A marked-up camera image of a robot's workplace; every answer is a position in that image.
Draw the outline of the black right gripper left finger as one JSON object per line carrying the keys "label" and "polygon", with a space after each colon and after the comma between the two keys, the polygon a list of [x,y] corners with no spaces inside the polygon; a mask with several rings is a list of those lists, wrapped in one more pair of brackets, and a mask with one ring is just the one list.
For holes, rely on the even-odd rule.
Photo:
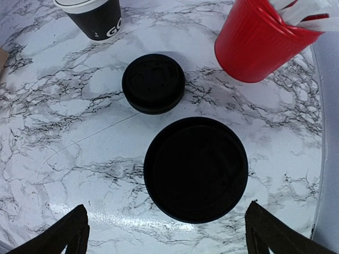
{"label": "black right gripper left finger", "polygon": [[86,253],[90,226],[87,210],[78,205],[37,237],[9,253]]}

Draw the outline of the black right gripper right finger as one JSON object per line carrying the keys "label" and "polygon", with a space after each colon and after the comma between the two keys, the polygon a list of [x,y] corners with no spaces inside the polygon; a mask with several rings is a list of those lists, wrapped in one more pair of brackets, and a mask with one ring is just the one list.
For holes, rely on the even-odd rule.
{"label": "black right gripper right finger", "polygon": [[333,253],[294,231],[252,201],[245,213],[248,253]]}

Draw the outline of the brown paper bag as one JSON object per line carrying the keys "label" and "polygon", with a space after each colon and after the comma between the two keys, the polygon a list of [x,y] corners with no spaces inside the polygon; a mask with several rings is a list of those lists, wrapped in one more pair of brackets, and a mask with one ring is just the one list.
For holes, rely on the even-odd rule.
{"label": "brown paper bag", "polygon": [[8,53],[0,48],[0,78],[2,78],[4,74],[5,64],[8,60]]}

